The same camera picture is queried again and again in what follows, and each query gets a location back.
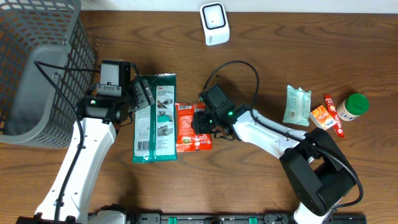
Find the red snack packet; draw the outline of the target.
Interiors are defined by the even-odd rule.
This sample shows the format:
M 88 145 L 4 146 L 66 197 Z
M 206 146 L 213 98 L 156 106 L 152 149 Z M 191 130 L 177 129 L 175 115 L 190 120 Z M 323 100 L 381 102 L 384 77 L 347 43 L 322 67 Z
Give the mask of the red snack packet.
M 205 105 L 203 103 L 176 103 L 175 109 L 178 121 L 177 152 L 211 150 L 211 136 L 209 134 L 196 134 L 192 128 L 194 113 L 204 111 Z

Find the green white snack bag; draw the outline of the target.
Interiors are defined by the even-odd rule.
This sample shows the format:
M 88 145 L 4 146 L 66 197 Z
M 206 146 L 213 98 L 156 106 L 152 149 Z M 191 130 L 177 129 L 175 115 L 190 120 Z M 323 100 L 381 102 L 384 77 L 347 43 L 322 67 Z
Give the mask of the green white snack bag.
M 133 163 L 177 160 L 175 125 L 176 74 L 143 75 L 154 104 L 134 114 Z

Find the teal white snack packet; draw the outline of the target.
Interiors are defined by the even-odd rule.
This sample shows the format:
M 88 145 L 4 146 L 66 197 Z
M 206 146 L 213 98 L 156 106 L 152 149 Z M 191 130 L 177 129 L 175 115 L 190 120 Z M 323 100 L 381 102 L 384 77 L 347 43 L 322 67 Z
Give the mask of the teal white snack packet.
M 302 88 L 287 86 L 287 100 L 284 112 L 284 123 L 309 126 L 309 114 L 311 108 L 311 91 Z

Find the orange white small packet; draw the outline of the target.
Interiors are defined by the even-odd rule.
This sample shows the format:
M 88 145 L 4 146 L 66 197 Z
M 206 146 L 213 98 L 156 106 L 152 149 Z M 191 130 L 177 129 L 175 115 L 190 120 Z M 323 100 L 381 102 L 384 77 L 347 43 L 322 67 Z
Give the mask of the orange white small packet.
M 318 128 L 323 130 L 328 130 L 336 124 L 335 119 L 329 114 L 323 105 L 320 105 L 310 112 L 310 119 Z

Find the small red wrapper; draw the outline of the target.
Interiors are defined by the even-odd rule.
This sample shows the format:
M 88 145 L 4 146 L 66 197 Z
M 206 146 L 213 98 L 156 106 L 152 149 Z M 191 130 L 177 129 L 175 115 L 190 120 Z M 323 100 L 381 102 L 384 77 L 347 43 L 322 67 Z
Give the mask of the small red wrapper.
M 340 117 L 338 116 L 336 106 L 331 98 L 331 95 L 324 95 L 324 99 L 325 99 L 326 107 L 327 107 L 329 114 L 335 120 L 336 124 L 333 126 L 333 129 L 334 129 L 336 135 L 341 138 L 345 138 L 345 134 L 343 132 L 343 127 L 342 127 L 342 124 L 340 121 Z

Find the green-lid white jar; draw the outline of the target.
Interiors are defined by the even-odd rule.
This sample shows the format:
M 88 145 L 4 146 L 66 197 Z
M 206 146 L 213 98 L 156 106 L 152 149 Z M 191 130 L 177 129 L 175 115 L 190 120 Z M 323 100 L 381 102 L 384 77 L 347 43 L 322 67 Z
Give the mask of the green-lid white jar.
M 352 121 L 369 110 L 369 100 L 360 93 L 354 93 L 337 107 L 340 120 Z

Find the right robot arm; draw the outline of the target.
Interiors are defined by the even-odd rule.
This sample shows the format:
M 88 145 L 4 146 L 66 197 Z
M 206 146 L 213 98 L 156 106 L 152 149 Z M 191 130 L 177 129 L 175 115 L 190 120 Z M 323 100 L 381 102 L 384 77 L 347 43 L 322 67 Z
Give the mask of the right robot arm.
M 336 142 L 320 128 L 290 129 L 247 106 L 207 106 L 193 115 L 192 127 L 197 134 L 247 142 L 276 157 L 300 201 L 295 223 L 325 223 L 355 186 L 363 189 Z

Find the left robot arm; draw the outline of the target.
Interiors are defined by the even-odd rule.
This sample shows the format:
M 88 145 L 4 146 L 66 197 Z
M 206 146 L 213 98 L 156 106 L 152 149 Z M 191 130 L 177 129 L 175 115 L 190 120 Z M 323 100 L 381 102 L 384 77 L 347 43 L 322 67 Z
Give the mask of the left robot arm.
M 57 177 L 33 217 L 18 223 L 128 223 L 128 212 L 106 206 L 90 216 L 90 198 L 105 155 L 113 145 L 116 124 L 155 103 L 145 80 L 89 87 L 76 109 L 72 140 Z

